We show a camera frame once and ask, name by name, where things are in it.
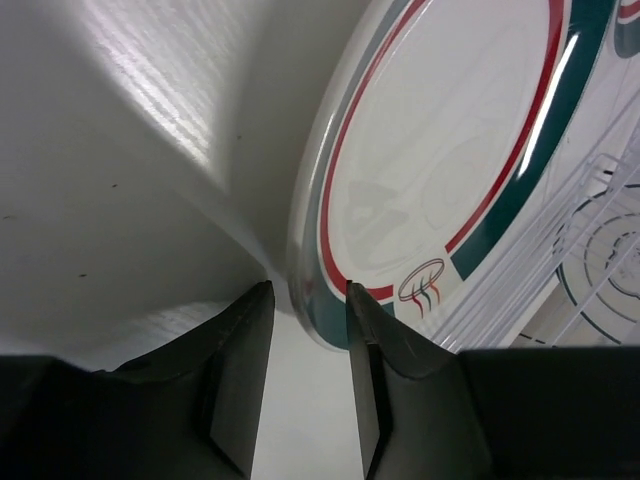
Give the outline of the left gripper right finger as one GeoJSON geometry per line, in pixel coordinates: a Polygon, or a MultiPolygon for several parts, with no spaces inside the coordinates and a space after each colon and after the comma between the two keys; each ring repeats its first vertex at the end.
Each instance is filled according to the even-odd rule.
{"type": "Polygon", "coordinates": [[[635,479],[639,351],[452,353],[346,296],[348,350],[368,479],[635,479]]]}

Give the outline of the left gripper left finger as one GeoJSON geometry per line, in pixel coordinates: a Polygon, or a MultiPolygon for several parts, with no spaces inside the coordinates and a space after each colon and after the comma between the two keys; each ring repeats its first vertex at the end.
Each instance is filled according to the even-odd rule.
{"type": "Polygon", "coordinates": [[[274,325],[270,282],[113,371],[1,359],[5,479],[247,479],[274,325]]]}

